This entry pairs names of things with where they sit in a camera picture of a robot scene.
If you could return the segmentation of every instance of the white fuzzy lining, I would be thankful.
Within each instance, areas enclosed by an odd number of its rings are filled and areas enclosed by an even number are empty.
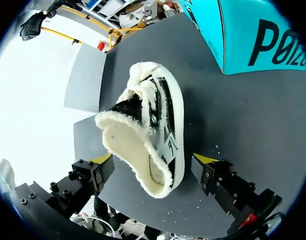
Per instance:
[[[125,161],[135,172],[136,179],[152,197],[165,198],[173,182],[168,165],[160,158],[149,138],[149,129],[142,127],[131,116],[116,112],[103,111],[95,117],[96,125],[103,130],[104,147]],[[164,184],[153,180],[150,159],[164,175]]]

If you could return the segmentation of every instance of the cardboard box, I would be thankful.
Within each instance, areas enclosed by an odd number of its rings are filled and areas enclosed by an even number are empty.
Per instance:
[[[266,0],[179,0],[222,73],[306,71],[296,35]]]

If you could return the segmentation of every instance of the black cloth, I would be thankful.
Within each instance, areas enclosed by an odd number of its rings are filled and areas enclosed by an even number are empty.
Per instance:
[[[25,23],[23,23],[20,26],[21,30],[19,32],[22,40],[27,41],[40,35],[42,22],[46,17],[47,15],[45,15],[43,11],[40,11],[39,13],[35,13]]]
[[[83,9],[78,4],[82,4],[81,0],[55,0],[46,10],[47,17],[53,18],[57,14],[57,9],[62,5],[80,12]]]

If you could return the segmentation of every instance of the black and white sneaker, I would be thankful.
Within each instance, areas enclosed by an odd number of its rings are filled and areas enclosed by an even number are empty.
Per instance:
[[[125,161],[154,198],[166,197],[184,176],[184,103],[173,75],[155,62],[129,70],[127,88],[96,125],[103,145]]]

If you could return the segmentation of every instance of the gray panel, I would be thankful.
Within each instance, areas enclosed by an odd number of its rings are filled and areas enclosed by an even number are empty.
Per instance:
[[[64,107],[99,112],[100,91],[106,53],[83,43],[70,73]]]
[[[225,76],[194,24],[179,14],[138,31],[108,53],[101,111],[111,108],[125,89],[130,66],[143,61],[164,65],[182,90],[185,176],[168,197],[153,199],[116,159],[101,199],[160,230],[222,237],[233,217],[204,194],[190,172],[192,153],[197,153],[227,159],[242,178],[256,183],[258,194],[266,188],[279,194],[278,211],[287,211],[306,177],[306,72]],[[94,117],[74,125],[74,138],[76,158],[107,152]]]

